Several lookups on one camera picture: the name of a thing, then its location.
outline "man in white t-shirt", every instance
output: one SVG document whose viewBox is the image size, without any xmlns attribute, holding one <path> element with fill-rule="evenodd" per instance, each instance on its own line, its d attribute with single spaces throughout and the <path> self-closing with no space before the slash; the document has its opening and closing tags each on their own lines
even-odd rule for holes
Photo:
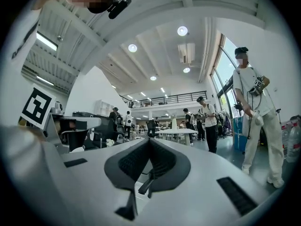
<svg viewBox="0 0 301 226">
<path fill-rule="evenodd" d="M 233 88 L 236 92 L 236 99 L 239 100 L 249 119 L 249 138 L 246 144 L 245 160 L 242 170 L 249 174 L 256 153 L 260 130 L 263 127 L 269 147 L 270 173 L 267 182 L 279 188 L 284 184 L 282 180 L 282 165 L 284 160 L 281 128 L 275 107 L 270 97 L 265 95 L 264 88 L 269 84 L 269 79 L 261 76 L 257 70 L 248 67 L 248 49 L 246 47 L 235 50 L 235 58 L 238 61 L 238 68 L 233 72 Z M 262 117 L 263 125 L 257 120 Z"/>
<path fill-rule="evenodd" d="M 205 129 L 206 129 L 206 139 L 209 147 L 209 151 L 212 153 L 216 153 L 216 144 L 217 144 L 217 128 L 216 128 L 216 117 L 215 117 L 215 109 L 213 105 L 207 104 L 202 96 L 197 99 L 202 106 L 201 114 L 204 115 L 205 118 Z"/>
<path fill-rule="evenodd" d="M 18 124 L 21 112 L 31 94 L 32 86 L 21 75 L 25 59 L 36 41 L 40 12 L 49 0 L 30 0 L 12 24 L 1 51 L 0 124 Z M 67 0 L 92 13 L 106 11 L 115 0 Z"/>
</svg>

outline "water bottle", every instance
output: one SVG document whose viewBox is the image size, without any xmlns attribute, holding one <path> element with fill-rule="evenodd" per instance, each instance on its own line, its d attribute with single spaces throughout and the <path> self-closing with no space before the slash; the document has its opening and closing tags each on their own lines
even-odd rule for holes
<svg viewBox="0 0 301 226">
<path fill-rule="evenodd" d="M 282 126 L 281 129 L 282 129 L 282 148 L 283 148 L 284 159 L 286 159 L 289 134 L 286 126 Z"/>
<path fill-rule="evenodd" d="M 298 123 L 294 123 L 288 137 L 287 162 L 295 162 L 300 154 L 301 128 Z"/>
</svg>

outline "white table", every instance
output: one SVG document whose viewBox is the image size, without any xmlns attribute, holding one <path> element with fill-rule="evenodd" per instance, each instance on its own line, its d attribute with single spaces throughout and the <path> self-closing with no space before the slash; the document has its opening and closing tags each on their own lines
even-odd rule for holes
<svg viewBox="0 0 301 226">
<path fill-rule="evenodd" d="M 168 134 L 184 134 L 186 145 L 190 146 L 189 134 L 196 133 L 195 130 L 191 129 L 167 129 L 162 131 L 156 131 L 156 134 L 163 134 L 163 140 L 166 140 Z"/>
</svg>

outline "white wall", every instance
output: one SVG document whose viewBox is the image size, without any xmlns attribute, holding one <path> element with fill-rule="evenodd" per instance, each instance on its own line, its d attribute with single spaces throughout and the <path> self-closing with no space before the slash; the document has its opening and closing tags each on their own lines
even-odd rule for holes
<svg viewBox="0 0 301 226">
<path fill-rule="evenodd" d="M 78 75 L 69 95 L 65 115 L 71 116 L 75 111 L 94 113 L 97 100 L 117 107 L 122 115 L 130 110 L 103 72 L 95 66 L 86 75 Z"/>
<path fill-rule="evenodd" d="M 31 85 L 33 84 L 33 83 L 36 83 L 36 82 L 33 82 L 33 81 L 31 81 L 31 80 L 29 80 L 28 78 L 25 78 L 24 77 L 24 79 L 27 81 L 27 82 L 29 82 Z M 65 109 L 66 109 L 66 106 L 67 106 L 67 101 L 68 101 L 68 95 L 65 95 L 65 94 L 63 94 L 63 93 L 60 93 L 59 91 L 54 91 L 54 90 L 52 90 L 52 89 L 50 89 L 48 86 L 43 86 L 41 83 L 36 83 L 38 86 L 40 86 L 41 88 L 43 88 L 44 90 L 46 90 L 47 92 L 49 92 L 50 94 L 52 94 L 52 95 L 54 95 L 55 97 L 56 97 L 56 99 L 55 99 L 55 102 L 56 101 L 59 101 L 59 102 L 61 102 L 61 104 L 62 104 L 62 106 L 63 106 L 63 112 L 65 112 Z"/>
<path fill-rule="evenodd" d="M 259 15 L 265 29 L 229 19 L 217 19 L 217 28 L 237 47 L 249 49 L 249 61 L 270 79 L 267 87 L 281 120 L 301 114 L 300 52 L 285 20 L 273 6 L 261 0 Z"/>
</svg>

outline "person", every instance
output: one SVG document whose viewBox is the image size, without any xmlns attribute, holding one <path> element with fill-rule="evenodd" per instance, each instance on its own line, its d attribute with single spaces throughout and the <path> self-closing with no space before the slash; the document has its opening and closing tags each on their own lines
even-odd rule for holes
<svg viewBox="0 0 301 226">
<path fill-rule="evenodd" d="M 118 112 L 118 108 L 117 107 L 114 107 L 113 108 L 113 111 L 110 113 L 109 115 L 109 118 L 112 118 L 113 121 L 114 121 L 114 124 L 113 124 L 113 128 L 114 128 L 114 131 L 117 132 L 117 123 L 116 123 L 116 119 L 117 117 L 119 116 L 119 112 Z M 115 133 L 113 138 L 111 138 L 113 141 L 117 141 L 117 138 L 118 138 L 118 134 Z"/>
<path fill-rule="evenodd" d="M 126 115 L 126 123 L 124 125 L 124 129 L 126 131 L 127 134 L 127 141 L 130 141 L 130 137 L 131 137 L 131 127 L 132 127 L 132 116 L 130 115 L 130 112 L 127 111 L 127 115 Z"/>
<path fill-rule="evenodd" d="M 197 129 L 198 129 L 198 140 L 205 141 L 205 131 L 203 129 L 202 122 L 199 117 L 197 118 Z"/>
<path fill-rule="evenodd" d="M 261 76 L 257 70 L 248 66 L 247 52 L 248 49 L 246 47 L 235 49 L 235 58 L 239 66 L 233 72 L 233 88 L 236 92 L 236 99 L 241 102 L 247 115 L 244 116 L 249 121 L 247 123 L 249 135 L 242 170 L 249 174 L 249 169 L 256 153 L 261 127 L 263 127 L 269 147 L 270 172 L 267 182 L 279 188 L 284 184 L 282 179 L 284 153 L 280 123 L 273 102 L 264 92 L 264 89 L 269 85 L 269 79 Z"/>
<path fill-rule="evenodd" d="M 0 123 L 5 126 L 15 126 L 32 93 L 32 85 L 21 75 L 25 59 L 36 41 L 39 16 L 43 6 L 49 0 L 30 0 L 17 16 L 6 37 L 2 50 L 3 64 L 0 81 L 0 94 L 14 95 L 17 101 L 0 100 Z M 67 0 L 68 3 L 88 8 L 93 13 L 106 11 L 115 0 Z"/>
<path fill-rule="evenodd" d="M 192 125 L 190 123 L 190 119 L 191 119 L 191 115 L 190 113 L 188 112 L 188 109 L 185 108 L 183 109 L 184 113 L 185 113 L 185 121 L 184 121 L 184 125 L 186 125 L 186 128 L 187 129 L 193 129 L 192 128 Z M 193 141 L 192 141 L 192 134 L 190 133 L 189 134 L 189 139 L 190 139 L 190 145 L 193 145 Z"/>
<path fill-rule="evenodd" d="M 205 116 L 205 129 L 206 138 L 209 147 L 209 151 L 216 153 L 217 147 L 217 120 L 215 117 L 215 109 L 213 105 L 207 104 L 202 96 L 197 99 L 197 102 L 201 104 L 201 113 Z"/>
</svg>

